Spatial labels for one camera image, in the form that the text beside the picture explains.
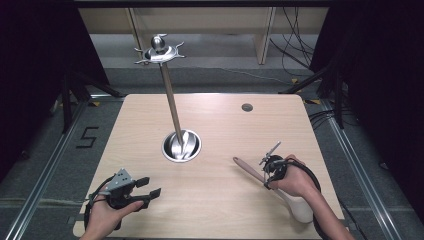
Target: metal pole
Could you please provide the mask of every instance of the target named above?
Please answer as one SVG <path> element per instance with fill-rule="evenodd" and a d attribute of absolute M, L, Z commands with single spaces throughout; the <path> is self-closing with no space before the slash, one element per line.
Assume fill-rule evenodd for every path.
<path fill-rule="evenodd" d="M 174 122 L 175 133 L 178 143 L 183 147 L 183 135 L 181 133 L 180 121 L 178 120 L 177 107 L 175 106 L 174 93 L 172 92 L 171 79 L 169 77 L 168 65 L 166 62 L 160 63 L 163 83 L 165 84 L 166 96 L 168 97 L 169 109 L 171 110 L 172 121 Z"/>

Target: circular metal base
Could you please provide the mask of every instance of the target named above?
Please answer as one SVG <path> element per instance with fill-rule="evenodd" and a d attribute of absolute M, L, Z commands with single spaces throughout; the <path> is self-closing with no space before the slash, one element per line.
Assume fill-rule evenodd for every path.
<path fill-rule="evenodd" d="M 162 153 L 170 161 L 188 162 L 199 154 L 202 142 L 195 132 L 182 130 L 182 146 L 175 132 L 169 134 L 162 144 Z"/>

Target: wooden table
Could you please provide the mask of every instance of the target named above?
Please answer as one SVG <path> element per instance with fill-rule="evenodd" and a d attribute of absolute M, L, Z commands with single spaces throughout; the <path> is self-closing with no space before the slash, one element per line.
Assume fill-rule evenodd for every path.
<path fill-rule="evenodd" d="M 299 96 L 176 94 L 175 101 L 181 128 L 202 141 L 199 155 L 186 163 L 162 154 L 162 142 L 174 131 L 166 95 L 129 95 L 123 103 L 87 195 L 120 168 L 134 179 L 150 177 L 150 184 L 133 195 L 159 187 L 162 193 L 148 209 L 127 216 L 110 236 L 319 238 L 313 224 L 293 219 L 282 199 L 233 162 L 237 156 L 260 171 L 259 161 L 277 141 L 282 144 L 274 154 L 294 153 L 306 162 L 337 217 L 344 218 Z M 245 103 L 253 105 L 251 112 L 242 109 Z M 83 222 L 76 222 L 74 234 L 83 232 Z"/>

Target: metal ornament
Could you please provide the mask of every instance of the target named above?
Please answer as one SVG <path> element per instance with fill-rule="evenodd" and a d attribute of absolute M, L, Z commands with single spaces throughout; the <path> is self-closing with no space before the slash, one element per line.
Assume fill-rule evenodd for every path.
<path fill-rule="evenodd" d="M 162 74 L 163 83 L 165 85 L 166 96 L 168 98 L 169 109 L 171 111 L 172 121 L 175 132 L 168 135 L 163 144 L 162 152 L 168 160 L 173 162 L 187 162 L 192 160 L 200 151 L 201 141 L 199 136 L 191 130 L 181 130 L 180 121 L 178 119 L 177 107 L 175 105 L 174 93 L 172 91 L 171 78 L 169 77 L 167 62 L 174 58 L 184 58 L 178 53 L 178 47 L 184 42 L 174 46 L 166 46 L 162 37 L 166 34 L 159 34 L 152 38 L 152 48 L 143 51 L 135 49 L 137 52 L 144 52 L 142 60 L 135 62 L 141 63 L 157 63 L 159 64 Z"/>

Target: human hand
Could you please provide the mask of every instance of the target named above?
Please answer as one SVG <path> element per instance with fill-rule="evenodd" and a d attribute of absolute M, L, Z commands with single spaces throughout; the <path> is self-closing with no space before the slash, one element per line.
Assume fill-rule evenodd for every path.
<path fill-rule="evenodd" d="M 94 200 L 90 221 L 80 240 L 100 240 L 105 238 L 113 232 L 122 218 L 137 211 L 143 205 L 143 201 L 138 201 L 116 210 L 111 208 L 105 200 L 103 195 L 97 196 Z"/>
<path fill-rule="evenodd" d="M 297 159 L 293 154 L 290 154 L 285 159 L 289 159 L 289 161 L 297 161 L 298 163 L 305 165 L 304 162 Z M 287 166 L 287 172 L 283 179 L 272 181 L 268 186 L 272 189 L 279 188 L 293 197 L 304 197 L 311 190 L 317 191 L 317 188 L 309 175 L 302 169 L 293 165 Z"/>

